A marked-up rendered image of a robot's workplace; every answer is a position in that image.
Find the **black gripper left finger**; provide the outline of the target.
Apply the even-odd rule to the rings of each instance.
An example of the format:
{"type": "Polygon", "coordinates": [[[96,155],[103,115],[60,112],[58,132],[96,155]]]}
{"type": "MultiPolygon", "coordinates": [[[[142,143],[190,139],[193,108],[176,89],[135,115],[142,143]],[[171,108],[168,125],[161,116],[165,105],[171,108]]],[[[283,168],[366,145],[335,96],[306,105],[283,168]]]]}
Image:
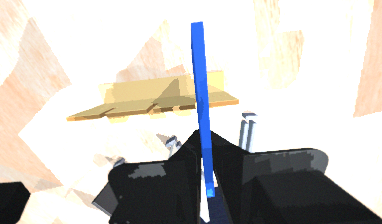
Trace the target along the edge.
{"type": "Polygon", "coordinates": [[[196,129],[168,159],[125,163],[109,171],[108,182],[120,202],[121,197],[178,194],[189,224],[201,220],[202,150],[196,129]]]}

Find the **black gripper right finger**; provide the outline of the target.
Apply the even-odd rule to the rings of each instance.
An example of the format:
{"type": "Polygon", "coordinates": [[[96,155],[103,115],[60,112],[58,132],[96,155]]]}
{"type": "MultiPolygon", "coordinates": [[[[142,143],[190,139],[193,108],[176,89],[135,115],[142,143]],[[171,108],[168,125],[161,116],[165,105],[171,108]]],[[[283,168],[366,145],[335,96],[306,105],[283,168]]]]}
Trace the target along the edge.
{"type": "Polygon", "coordinates": [[[213,172],[230,224],[248,224],[252,180],[260,175],[320,170],[328,154],[315,148],[249,152],[211,130],[213,172]]]}

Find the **tan slotted board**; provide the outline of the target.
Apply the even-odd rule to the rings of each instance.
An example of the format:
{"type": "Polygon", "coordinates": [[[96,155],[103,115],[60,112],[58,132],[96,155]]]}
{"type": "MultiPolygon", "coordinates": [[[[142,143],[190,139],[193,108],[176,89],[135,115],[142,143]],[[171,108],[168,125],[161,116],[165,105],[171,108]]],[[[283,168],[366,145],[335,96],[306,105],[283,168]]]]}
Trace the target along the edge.
{"type": "MultiPolygon", "coordinates": [[[[224,91],[224,71],[207,73],[209,114],[239,99],[224,91]]],[[[97,85],[103,104],[65,117],[67,122],[100,119],[111,123],[197,115],[194,76],[182,75],[97,85]]]]}

